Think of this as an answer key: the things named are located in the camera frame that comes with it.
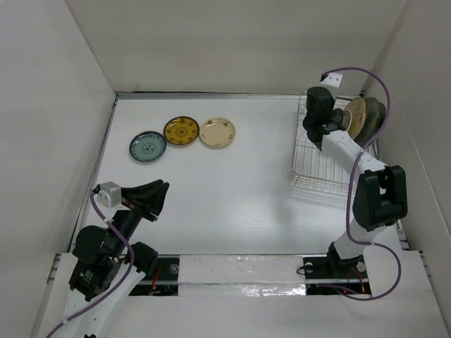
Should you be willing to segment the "cream plate with dark patch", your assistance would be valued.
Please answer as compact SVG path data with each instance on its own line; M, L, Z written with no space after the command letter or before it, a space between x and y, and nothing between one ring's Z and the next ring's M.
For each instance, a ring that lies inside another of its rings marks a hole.
M352 117L351 111L348 110L348 109L343 109L342 110L342 122L341 122L341 125L347 132L351 128L352 119L353 119L353 117Z

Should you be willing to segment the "cream floral small plate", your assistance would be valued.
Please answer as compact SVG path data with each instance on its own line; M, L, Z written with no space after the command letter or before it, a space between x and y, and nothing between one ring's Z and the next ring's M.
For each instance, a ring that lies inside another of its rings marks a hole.
M223 148L233 142L235 125L226 118L212 118L200 125L200 139L213 148Z

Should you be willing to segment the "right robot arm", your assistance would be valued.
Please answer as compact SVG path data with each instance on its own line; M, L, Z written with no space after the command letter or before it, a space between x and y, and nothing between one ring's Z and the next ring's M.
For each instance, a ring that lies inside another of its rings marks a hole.
M309 88L302 125L309 141L350 175L346 230L331 243L325 261L328 273L341 277L379 233L406 216L407 187L402 167L373 157L334 120L338 113L334 105L326 88Z

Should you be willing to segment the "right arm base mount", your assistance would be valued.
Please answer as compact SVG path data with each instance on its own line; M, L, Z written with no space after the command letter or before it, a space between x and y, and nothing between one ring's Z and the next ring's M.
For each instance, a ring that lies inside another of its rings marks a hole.
M368 277L362 256L344 263L331 263L327 256L307 256L302 259L302 266L307 280L366 280Z

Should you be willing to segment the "beige bird branch plate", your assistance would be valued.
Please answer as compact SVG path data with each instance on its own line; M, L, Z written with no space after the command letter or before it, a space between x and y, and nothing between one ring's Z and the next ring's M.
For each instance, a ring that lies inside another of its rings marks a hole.
M352 125L348 134L352 139L355 139L362 131L366 120L366 105L365 100L361 97L353 99L346 105L344 109L348 109L352 113Z

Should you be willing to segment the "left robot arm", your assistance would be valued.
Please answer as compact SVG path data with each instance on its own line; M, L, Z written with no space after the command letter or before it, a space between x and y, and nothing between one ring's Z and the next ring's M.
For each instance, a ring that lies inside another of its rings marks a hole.
M128 188L106 182L89 193L104 225L78 232L63 318L48 337L104 337L130 292L155 275L158 252L130 238L142 220L159 219L169 187L163 180Z

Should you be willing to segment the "black glossy small plate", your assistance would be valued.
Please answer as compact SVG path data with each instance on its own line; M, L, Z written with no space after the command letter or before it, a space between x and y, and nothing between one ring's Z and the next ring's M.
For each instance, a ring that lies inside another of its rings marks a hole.
M342 121L343 121L343 110L341 108L336 108L333 110L331 118L332 121L336 124L336 125L342 125Z

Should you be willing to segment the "light green floral plate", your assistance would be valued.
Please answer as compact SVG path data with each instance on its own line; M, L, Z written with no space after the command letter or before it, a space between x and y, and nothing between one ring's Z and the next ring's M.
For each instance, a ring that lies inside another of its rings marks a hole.
M382 102L377 103L377 110L376 110L376 122L375 122L375 132L378 133L381 129L385 118L387 116L387 110L385 105Z

